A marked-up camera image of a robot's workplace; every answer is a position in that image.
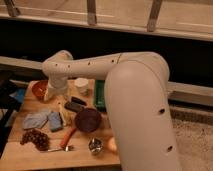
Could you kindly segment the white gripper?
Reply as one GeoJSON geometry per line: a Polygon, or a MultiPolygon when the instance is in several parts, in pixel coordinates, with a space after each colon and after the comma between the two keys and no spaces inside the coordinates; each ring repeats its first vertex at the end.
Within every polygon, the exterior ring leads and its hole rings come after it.
{"type": "Polygon", "coordinates": [[[44,95],[44,101],[49,101],[52,97],[63,95],[64,105],[71,101],[71,96],[67,95],[68,79],[66,77],[50,77],[48,80],[47,89],[44,95]]]}

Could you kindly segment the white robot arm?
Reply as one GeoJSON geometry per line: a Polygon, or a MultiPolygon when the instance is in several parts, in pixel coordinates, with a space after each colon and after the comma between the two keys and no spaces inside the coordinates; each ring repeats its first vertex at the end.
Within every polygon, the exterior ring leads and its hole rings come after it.
{"type": "Polygon", "coordinates": [[[42,63],[48,95],[71,77],[103,80],[104,99],[123,171],[182,171],[168,105],[169,67],[154,52],[75,60],[60,51],[42,63]]]}

